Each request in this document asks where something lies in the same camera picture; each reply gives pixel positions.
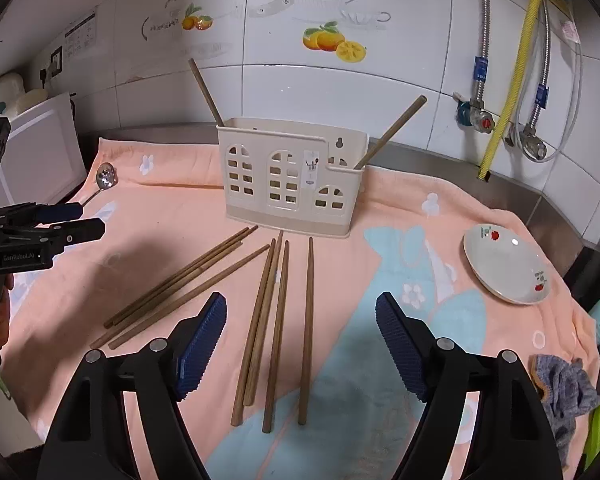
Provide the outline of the person's left hand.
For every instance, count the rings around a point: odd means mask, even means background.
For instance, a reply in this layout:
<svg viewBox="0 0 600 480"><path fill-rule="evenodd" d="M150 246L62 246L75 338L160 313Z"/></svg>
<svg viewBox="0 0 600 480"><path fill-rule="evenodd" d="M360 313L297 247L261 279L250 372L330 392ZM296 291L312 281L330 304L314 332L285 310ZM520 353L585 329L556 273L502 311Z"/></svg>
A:
<svg viewBox="0 0 600 480"><path fill-rule="evenodd" d="M9 337L10 322L10 292L14 289L15 279L12 274L7 274L2 286L2 296L0 300L0 349L7 344Z"/></svg>

